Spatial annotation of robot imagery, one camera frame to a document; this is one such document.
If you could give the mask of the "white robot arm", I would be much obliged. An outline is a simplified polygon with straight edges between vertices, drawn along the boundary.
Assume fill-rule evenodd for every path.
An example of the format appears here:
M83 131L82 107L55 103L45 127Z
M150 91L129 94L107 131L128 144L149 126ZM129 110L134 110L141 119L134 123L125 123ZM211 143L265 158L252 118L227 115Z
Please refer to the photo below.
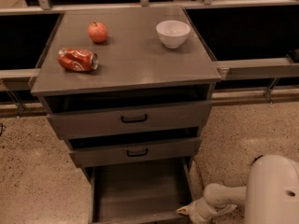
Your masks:
M299 162L262 156L251 166L246 186L209 184L200 199L177 212L192 224L207 224L240 205L245 207L244 224L299 224Z

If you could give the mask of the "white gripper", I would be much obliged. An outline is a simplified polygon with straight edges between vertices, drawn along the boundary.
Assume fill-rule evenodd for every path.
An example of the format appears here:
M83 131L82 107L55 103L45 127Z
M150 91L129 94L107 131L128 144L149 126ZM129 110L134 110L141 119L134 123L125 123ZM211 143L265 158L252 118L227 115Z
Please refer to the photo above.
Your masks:
M233 212L235 204L226 204L223 207L210 205L204 198L196 200L189 205L180 207L177 213L189 216L193 224L207 224L213 217L219 217Z

